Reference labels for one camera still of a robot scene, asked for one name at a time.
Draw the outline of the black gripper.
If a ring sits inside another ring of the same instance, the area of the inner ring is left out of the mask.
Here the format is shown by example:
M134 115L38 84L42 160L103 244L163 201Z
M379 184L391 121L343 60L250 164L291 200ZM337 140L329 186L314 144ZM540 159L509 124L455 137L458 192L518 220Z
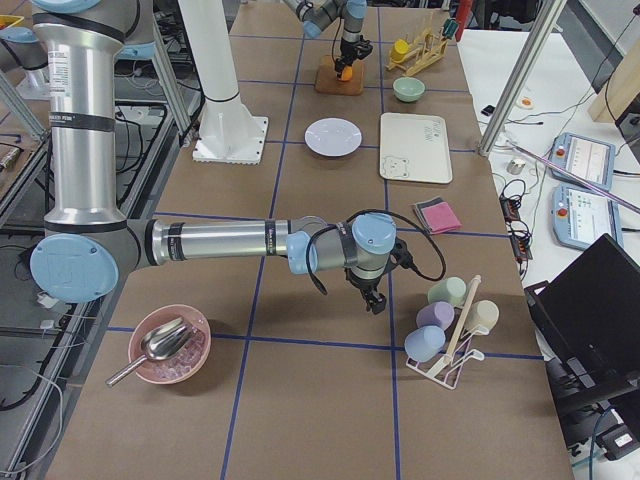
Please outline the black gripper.
M364 60L371 54L372 50L371 41L365 39L362 35L359 35L354 41L342 38L340 41L340 55L334 60L336 74L341 75L343 71L352 72L354 62L356 60Z
M387 299L378 291L378 285L384 275L398 266L417 271L413 256L404 240L396 238L388 253L370 253L358 248L356 265L345 268L346 280L358 289L366 303L366 311L382 313L386 309Z

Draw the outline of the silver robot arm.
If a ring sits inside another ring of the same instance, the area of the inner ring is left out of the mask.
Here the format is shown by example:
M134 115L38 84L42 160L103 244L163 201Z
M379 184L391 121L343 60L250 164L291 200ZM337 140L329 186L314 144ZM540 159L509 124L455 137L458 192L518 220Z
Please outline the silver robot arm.
M329 0L319 7L312 1L285 0L284 3L302 22L304 34L309 38L317 38L336 20L342 22L340 55L333 59L333 64L337 79L350 81L354 63L364 60L373 49L371 41L362 35L367 2Z
M327 225L319 217L295 220L163 224L130 220L116 198L114 66L123 51L150 59L153 1L31 1L36 43L47 48L49 126L54 206L44 216L45 236L30 257L37 285L65 303L87 303L110 293L135 270L197 258L279 256L293 274L316 276L343 268L368 311L378 314L386 298L377 288L401 260L391 212L368 209ZM366 1L285 1L316 37L343 21L337 64L368 55L361 35ZM267 117L252 116L242 103L222 1L178 1L204 97L194 160L257 165Z

